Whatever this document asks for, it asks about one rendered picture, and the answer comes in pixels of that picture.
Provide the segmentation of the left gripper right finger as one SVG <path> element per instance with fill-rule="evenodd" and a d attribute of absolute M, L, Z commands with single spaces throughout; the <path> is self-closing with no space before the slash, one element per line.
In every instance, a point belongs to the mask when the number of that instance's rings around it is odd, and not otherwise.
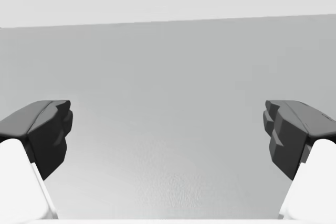
<path fill-rule="evenodd" d="M 272 162 L 292 181 L 278 218 L 336 220 L 336 120 L 294 100 L 265 106 Z"/>

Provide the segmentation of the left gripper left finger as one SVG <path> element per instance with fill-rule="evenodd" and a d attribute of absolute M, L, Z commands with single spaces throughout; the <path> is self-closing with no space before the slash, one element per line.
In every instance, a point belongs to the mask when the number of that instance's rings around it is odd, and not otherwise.
<path fill-rule="evenodd" d="M 36 101 L 0 120 L 0 220 L 58 219 L 44 181 L 65 159 L 70 106 Z"/>

